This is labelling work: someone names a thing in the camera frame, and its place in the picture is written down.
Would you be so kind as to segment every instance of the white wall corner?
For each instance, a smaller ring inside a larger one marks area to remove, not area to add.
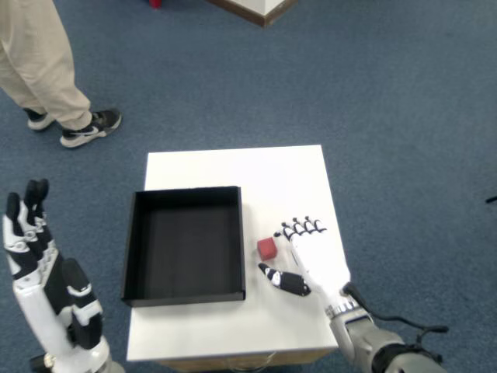
[[[264,1],[264,16],[275,9],[279,4],[285,0],[265,0]]]
[[[236,4],[243,6],[253,12],[256,12],[262,16],[266,15],[266,3],[269,2],[281,2],[277,0],[231,0]]]

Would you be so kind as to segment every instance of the sneaker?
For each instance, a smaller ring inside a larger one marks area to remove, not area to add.
[[[34,131],[42,131],[55,122],[49,113],[38,114],[31,109],[24,109],[24,111],[28,114],[28,127]]]
[[[121,123],[121,113],[116,109],[92,113],[92,121],[81,130],[62,130],[61,144],[66,148],[76,148],[95,138],[104,138]]]

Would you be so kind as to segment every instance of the person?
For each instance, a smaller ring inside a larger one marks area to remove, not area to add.
[[[53,0],[0,0],[0,86],[26,111],[32,130],[58,121],[66,148],[107,136],[122,119],[116,109],[90,112]]]

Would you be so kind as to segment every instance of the white shoe sole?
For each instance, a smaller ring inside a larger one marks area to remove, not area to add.
[[[37,122],[28,120],[28,127],[33,131],[42,131],[50,126],[53,122],[55,122],[55,119],[50,114],[47,114],[45,118]]]
[[[117,122],[107,131],[100,131],[99,133],[92,134],[91,136],[78,136],[72,140],[68,140],[64,136],[61,136],[61,144],[66,148],[77,148],[78,146],[88,144],[91,140],[94,140],[96,138],[104,138],[108,134],[112,134],[114,130],[119,127],[122,119],[123,116],[120,115]]]

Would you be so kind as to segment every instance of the blue carpet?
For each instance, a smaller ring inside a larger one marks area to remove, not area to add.
[[[353,279],[371,306],[425,323],[452,372],[497,366],[497,3],[301,0],[267,30],[199,0],[56,1],[110,138],[69,151],[0,93],[0,212],[47,177],[52,232],[78,258],[125,361],[119,300],[130,195],[148,152],[322,144]],[[40,352],[0,265],[2,366]],[[413,332],[390,326],[411,339]],[[153,363],[128,372],[168,371]],[[277,372],[352,372],[339,354]]]

